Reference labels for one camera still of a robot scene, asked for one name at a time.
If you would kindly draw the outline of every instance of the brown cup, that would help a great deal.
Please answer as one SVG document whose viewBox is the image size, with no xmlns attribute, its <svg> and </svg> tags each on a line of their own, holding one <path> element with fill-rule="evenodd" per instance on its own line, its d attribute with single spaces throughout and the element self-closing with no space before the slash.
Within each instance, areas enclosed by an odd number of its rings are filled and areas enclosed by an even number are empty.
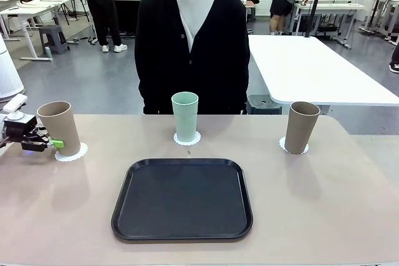
<svg viewBox="0 0 399 266">
<path fill-rule="evenodd" d="M 292 154 L 302 154 L 320 115 L 320 108 L 308 102 L 295 102 L 291 105 L 286 134 L 286 150 Z"/>
<path fill-rule="evenodd" d="M 59 101 L 45 104 L 37 110 L 37 115 L 51 139 L 64 142 L 64 148 L 58 149 L 61 155 L 73 156 L 80 151 L 80 140 L 70 103 Z"/>
</svg>

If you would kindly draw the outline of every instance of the white t-shirt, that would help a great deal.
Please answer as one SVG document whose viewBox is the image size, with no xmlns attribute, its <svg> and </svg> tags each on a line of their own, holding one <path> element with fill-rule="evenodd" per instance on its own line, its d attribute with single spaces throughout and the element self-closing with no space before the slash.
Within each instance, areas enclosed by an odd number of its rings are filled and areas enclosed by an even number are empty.
<svg viewBox="0 0 399 266">
<path fill-rule="evenodd" d="M 177 0 L 191 52 L 194 38 L 211 10 L 214 0 Z"/>
</svg>

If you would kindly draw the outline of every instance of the white coaster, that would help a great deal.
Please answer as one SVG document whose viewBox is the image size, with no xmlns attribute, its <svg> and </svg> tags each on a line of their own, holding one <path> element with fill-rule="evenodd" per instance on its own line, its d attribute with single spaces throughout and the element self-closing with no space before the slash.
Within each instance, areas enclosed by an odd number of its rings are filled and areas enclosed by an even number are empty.
<svg viewBox="0 0 399 266">
<path fill-rule="evenodd" d="M 286 149 L 286 147 L 285 147 L 285 145 L 286 145 L 286 137 L 282 137 L 281 139 L 280 139 L 280 147 L 284 150 L 284 151 L 286 151 L 286 152 L 288 152 L 287 151 L 287 149 Z M 306 152 L 308 152 L 309 151 L 309 145 L 306 145 L 306 147 L 305 147 L 305 151 L 302 153 L 302 154 L 305 154 Z"/>
<path fill-rule="evenodd" d="M 87 151 L 89 150 L 89 147 L 85 144 L 85 143 L 80 143 L 80 151 L 73 155 L 73 156 L 62 156 L 60 154 L 60 152 L 56 152 L 55 153 L 55 158 L 58 161 L 61 162 L 71 162 L 71 161 L 75 161 L 78 160 L 79 158 L 85 156 L 85 154 L 87 153 Z"/>
<path fill-rule="evenodd" d="M 175 140 L 175 142 L 176 142 L 178 145 L 181 145 L 181 146 L 193 146 L 193 145 L 195 145 L 195 144 L 197 144 L 197 143 L 200 142 L 200 140 L 201 140 L 201 134 L 197 131 L 197 132 L 195 133 L 195 138 L 194 138 L 194 140 L 193 140 L 193 141 L 190 141 L 190 142 L 188 142 L 188 143 L 185 143 L 185 142 L 183 142 L 183 141 L 178 140 L 178 139 L 177 139 L 177 133 L 175 133 L 173 139 Z"/>
</svg>

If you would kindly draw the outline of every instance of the black tray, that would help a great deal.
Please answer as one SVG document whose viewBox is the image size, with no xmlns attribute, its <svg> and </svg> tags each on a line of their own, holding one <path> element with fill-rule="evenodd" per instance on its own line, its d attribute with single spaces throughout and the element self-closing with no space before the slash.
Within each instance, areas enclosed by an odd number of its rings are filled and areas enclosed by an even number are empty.
<svg viewBox="0 0 399 266">
<path fill-rule="evenodd" d="M 113 212 L 123 240 L 237 239 L 252 226 L 244 174 L 225 159 L 147 159 L 127 172 Z"/>
</svg>

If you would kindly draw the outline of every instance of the cup rim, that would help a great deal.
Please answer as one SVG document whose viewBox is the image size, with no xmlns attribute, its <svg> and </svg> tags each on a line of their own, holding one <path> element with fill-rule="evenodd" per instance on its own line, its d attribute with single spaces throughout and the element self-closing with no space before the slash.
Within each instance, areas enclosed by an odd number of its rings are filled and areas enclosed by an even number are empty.
<svg viewBox="0 0 399 266">
<path fill-rule="evenodd" d="M 69 107 L 68 107 L 68 109 L 66 109 L 66 110 L 64 110 L 63 112 L 58 113 L 58 114 L 56 114 L 56 115 L 41 115 L 41 114 L 39 113 L 39 110 L 42 109 L 43 107 L 48 106 L 48 105 L 51 105 L 51 104 L 55 104 L 55 103 L 64 103 L 64 104 L 68 104 Z M 53 102 L 49 102 L 49 103 L 46 103 L 46 104 L 43 104 L 42 106 L 40 106 L 40 107 L 37 109 L 36 113 L 37 113 L 37 115 L 38 115 L 40 118 L 52 118 L 53 116 L 63 115 L 65 112 L 68 112 L 71 108 L 72 108 L 72 105 L 71 105 L 69 102 L 66 102 L 66 101 L 53 101 Z"/>
<path fill-rule="evenodd" d="M 173 98 L 174 98 L 175 96 L 177 96 L 177 95 L 182 94 L 182 93 L 189 93 L 189 94 L 191 94 L 191 95 L 194 95 L 194 96 L 196 97 L 195 101 L 193 101 L 193 102 L 191 102 L 191 103 L 187 103 L 187 104 L 181 104 L 181 103 L 178 103 L 178 102 L 174 101 Z M 177 105 L 180 105 L 180 106 L 188 106 L 188 105 L 192 105 L 192 104 L 198 102 L 199 97 L 198 97 L 198 95 L 197 95 L 196 93 L 192 93 L 192 92 L 180 92 L 180 93 L 174 94 L 174 95 L 172 96 L 171 99 L 172 99 L 172 102 L 173 102 L 174 104 L 177 104 Z"/>
<path fill-rule="evenodd" d="M 318 109 L 319 112 L 317 112 L 317 113 L 315 113 L 315 114 L 313 114 L 313 115 L 308 115 L 308 114 L 304 114 L 304 113 L 298 112 L 296 109 L 294 109 L 294 108 L 292 107 L 293 104 L 296 104 L 296 103 L 311 104 L 311 105 L 313 105 L 314 107 L 317 107 L 317 109 Z M 318 107 L 317 105 L 315 105 L 315 104 L 313 104 L 313 103 L 311 103 L 311 102 L 306 102 L 306 101 L 296 101 L 296 102 L 294 102 L 294 103 L 292 103 L 292 104 L 290 105 L 290 108 L 291 108 L 293 111 L 295 111 L 296 113 L 298 113 L 299 115 L 303 115 L 303 116 L 316 116 L 316 115 L 320 115 L 320 113 L 321 113 L 320 107 Z"/>
</svg>

